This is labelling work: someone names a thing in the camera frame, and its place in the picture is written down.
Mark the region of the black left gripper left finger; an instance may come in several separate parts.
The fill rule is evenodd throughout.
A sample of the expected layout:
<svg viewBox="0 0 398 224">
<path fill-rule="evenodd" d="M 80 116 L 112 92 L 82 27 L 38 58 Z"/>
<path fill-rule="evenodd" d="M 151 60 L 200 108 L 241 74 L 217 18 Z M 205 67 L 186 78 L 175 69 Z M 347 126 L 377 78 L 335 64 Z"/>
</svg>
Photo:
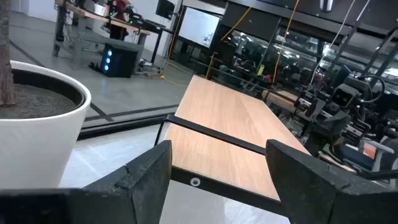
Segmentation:
<svg viewBox="0 0 398 224">
<path fill-rule="evenodd" d="M 82 189 L 0 191 L 0 224 L 159 224 L 172 171 L 169 140 Z"/>
</svg>

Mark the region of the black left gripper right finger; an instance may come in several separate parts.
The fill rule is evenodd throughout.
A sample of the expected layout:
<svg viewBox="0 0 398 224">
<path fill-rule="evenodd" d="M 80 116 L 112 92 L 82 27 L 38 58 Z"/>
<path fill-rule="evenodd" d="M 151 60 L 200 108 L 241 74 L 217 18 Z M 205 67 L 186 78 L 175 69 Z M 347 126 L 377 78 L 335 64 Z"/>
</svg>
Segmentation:
<svg viewBox="0 0 398 224">
<path fill-rule="evenodd" d="M 398 191 L 275 139 L 266 142 L 266 161 L 295 224 L 398 224 Z"/>
</svg>

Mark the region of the blue office chair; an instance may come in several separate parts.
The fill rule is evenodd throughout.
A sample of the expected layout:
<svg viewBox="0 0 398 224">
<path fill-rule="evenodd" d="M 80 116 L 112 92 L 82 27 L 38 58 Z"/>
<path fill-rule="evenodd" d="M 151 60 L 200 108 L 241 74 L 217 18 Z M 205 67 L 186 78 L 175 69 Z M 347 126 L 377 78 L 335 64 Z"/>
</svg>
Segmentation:
<svg viewBox="0 0 398 224">
<path fill-rule="evenodd" d="M 377 172 L 398 168 L 398 138 L 387 138 L 382 143 L 364 140 L 360 147 L 349 144 L 334 148 L 337 158 L 360 169 Z"/>
</svg>

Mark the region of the white planter pot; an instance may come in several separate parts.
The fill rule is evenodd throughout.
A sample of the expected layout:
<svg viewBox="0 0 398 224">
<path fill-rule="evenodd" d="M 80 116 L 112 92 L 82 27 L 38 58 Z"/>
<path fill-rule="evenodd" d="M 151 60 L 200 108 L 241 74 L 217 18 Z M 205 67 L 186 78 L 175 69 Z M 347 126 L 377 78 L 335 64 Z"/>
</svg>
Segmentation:
<svg viewBox="0 0 398 224">
<path fill-rule="evenodd" d="M 91 93 L 78 80 L 49 68 L 12 60 L 14 83 L 56 93 L 74 108 L 50 116 L 0 116 L 0 190 L 58 187 L 72 153 Z"/>
</svg>

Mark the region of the dark potting soil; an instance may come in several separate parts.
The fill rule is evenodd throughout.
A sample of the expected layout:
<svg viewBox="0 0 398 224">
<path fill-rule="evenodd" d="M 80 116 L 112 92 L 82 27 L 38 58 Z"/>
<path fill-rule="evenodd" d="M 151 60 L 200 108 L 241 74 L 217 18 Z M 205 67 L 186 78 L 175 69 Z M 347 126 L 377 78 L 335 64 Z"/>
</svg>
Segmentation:
<svg viewBox="0 0 398 224">
<path fill-rule="evenodd" d="M 0 106 L 0 119 L 30 119 L 72 111 L 76 104 L 59 93 L 30 85 L 15 85 L 16 104 Z"/>
</svg>

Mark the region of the black computer tower blue lights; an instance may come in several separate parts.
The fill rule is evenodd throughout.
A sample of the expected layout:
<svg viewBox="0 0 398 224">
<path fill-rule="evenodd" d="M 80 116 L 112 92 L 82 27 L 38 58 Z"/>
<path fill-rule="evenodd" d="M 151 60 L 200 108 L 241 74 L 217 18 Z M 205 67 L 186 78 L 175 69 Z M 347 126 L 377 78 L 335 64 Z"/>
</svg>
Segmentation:
<svg viewBox="0 0 398 224">
<path fill-rule="evenodd" d="M 101 73 L 110 78 L 130 78 L 136 67 L 137 51 L 129 48 L 105 44 L 101 65 Z"/>
</svg>

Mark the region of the large white display screen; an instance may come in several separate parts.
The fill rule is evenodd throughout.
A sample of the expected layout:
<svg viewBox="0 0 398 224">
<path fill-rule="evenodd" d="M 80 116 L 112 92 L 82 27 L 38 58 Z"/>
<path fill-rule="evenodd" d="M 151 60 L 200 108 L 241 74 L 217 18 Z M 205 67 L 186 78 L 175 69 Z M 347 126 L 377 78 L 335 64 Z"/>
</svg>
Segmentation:
<svg viewBox="0 0 398 224">
<path fill-rule="evenodd" d="M 209 48 L 215 36 L 220 17 L 187 7 L 178 36 Z"/>
</svg>

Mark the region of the black desk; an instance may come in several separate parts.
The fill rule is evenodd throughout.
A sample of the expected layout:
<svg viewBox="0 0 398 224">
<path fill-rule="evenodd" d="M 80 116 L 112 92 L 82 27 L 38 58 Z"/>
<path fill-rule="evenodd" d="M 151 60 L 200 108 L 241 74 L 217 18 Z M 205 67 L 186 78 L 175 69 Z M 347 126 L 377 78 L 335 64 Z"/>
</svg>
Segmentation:
<svg viewBox="0 0 398 224">
<path fill-rule="evenodd" d="M 156 54 L 157 54 L 157 51 L 159 48 L 160 40 L 162 37 L 162 33 L 167 32 L 169 34 L 173 34 L 174 31 L 172 29 L 166 28 L 166 26 L 164 26 L 162 24 L 156 23 L 154 21 L 150 21 L 148 19 L 144 19 L 144 28 L 145 28 L 145 30 L 148 30 L 150 32 L 157 34 L 157 40 L 156 40 L 156 43 L 154 46 L 154 51 L 152 53 L 152 58 L 150 61 L 152 64 L 154 64 L 155 57 L 156 57 Z"/>
</svg>

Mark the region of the green leafy potted tree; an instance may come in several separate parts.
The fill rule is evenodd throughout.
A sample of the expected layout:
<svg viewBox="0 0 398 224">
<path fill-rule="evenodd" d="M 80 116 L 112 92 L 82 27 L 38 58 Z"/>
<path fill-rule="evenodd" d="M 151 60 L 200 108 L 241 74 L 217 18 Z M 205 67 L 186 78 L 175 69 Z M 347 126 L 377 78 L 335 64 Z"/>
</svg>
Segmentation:
<svg viewBox="0 0 398 224">
<path fill-rule="evenodd" d="M 9 56 L 9 16 L 10 0 L 0 0 L 0 106 L 16 103 Z"/>
</svg>

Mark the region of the wooden workbench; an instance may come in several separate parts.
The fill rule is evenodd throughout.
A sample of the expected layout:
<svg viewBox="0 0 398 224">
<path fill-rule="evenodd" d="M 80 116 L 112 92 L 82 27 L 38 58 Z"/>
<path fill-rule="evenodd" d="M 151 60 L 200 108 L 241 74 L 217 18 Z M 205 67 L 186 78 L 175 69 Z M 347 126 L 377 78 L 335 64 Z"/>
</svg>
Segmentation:
<svg viewBox="0 0 398 224">
<path fill-rule="evenodd" d="M 120 46 L 124 46 L 129 50 L 136 51 L 137 56 L 135 59 L 135 68 L 138 68 L 142 51 L 144 50 L 144 44 L 146 41 L 146 36 L 150 34 L 148 30 L 142 29 L 139 26 L 135 26 L 123 21 L 120 21 L 116 18 L 104 17 L 87 11 L 86 9 L 82 9 L 80 7 L 76 7 L 73 3 L 67 0 L 55 0 L 55 5 L 57 6 L 57 20 L 55 26 L 55 35 L 53 40 L 53 50 L 52 54 L 54 57 L 58 57 L 58 53 L 60 49 L 64 49 L 68 53 L 72 54 L 72 61 L 74 66 L 79 67 L 82 59 L 83 53 L 83 43 L 84 41 L 92 42 L 96 44 L 116 44 Z M 74 15 L 78 16 L 78 28 L 77 34 L 74 41 L 74 48 L 70 48 L 64 46 L 63 41 L 58 41 L 58 38 L 63 34 L 63 28 L 65 25 L 66 13 L 67 11 L 73 12 Z M 101 22 L 108 23 L 110 25 L 118 26 L 125 28 L 127 30 L 131 30 L 133 32 L 137 32 L 139 34 L 139 38 L 136 44 L 130 42 L 124 42 L 121 40 L 110 39 L 107 37 L 102 37 L 99 35 L 88 35 L 86 34 L 86 23 L 87 19 L 93 19 Z"/>
</svg>

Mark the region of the red robot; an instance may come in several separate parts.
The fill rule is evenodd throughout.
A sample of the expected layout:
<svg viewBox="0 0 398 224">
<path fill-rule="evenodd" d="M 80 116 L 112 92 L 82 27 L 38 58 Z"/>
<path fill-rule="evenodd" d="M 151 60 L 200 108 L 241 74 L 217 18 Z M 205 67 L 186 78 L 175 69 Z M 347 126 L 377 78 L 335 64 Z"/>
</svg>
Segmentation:
<svg viewBox="0 0 398 224">
<path fill-rule="evenodd" d="M 128 0 L 106 0 L 107 5 L 109 6 L 109 16 L 114 17 L 122 22 L 126 22 L 126 16 L 124 15 L 124 11 L 127 9 L 129 5 Z M 124 40 L 128 35 L 128 31 L 126 28 L 110 25 L 109 28 L 110 39 Z"/>
</svg>

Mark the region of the black monitor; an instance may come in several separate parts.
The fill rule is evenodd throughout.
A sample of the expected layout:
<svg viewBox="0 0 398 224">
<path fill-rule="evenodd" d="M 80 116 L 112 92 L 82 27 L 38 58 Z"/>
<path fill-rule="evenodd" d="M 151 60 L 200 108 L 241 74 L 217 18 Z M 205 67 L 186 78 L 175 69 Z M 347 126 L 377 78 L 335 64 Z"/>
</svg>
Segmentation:
<svg viewBox="0 0 398 224">
<path fill-rule="evenodd" d="M 165 19 L 171 20 L 175 9 L 175 4 L 169 0 L 158 0 L 155 13 Z"/>
</svg>

